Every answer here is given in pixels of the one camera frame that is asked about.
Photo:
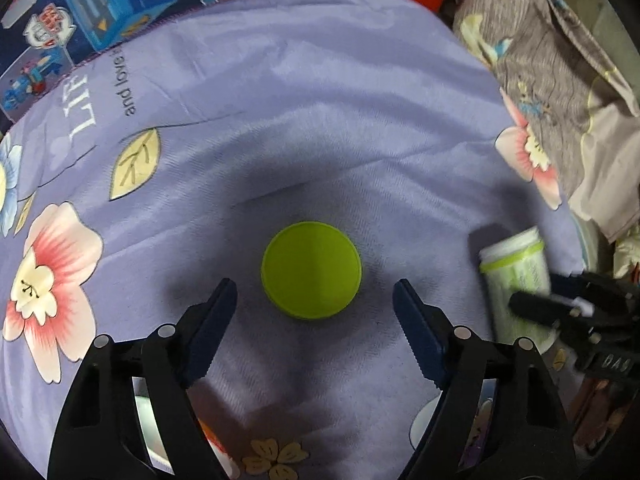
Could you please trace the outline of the person right hand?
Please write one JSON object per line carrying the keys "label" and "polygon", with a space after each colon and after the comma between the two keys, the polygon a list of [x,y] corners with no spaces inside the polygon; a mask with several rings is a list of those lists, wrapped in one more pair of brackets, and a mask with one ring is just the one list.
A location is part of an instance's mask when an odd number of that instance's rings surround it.
{"label": "person right hand", "polygon": [[574,447],[592,460],[611,441],[624,421],[637,391],[609,379],[586,377],[567,412]]}

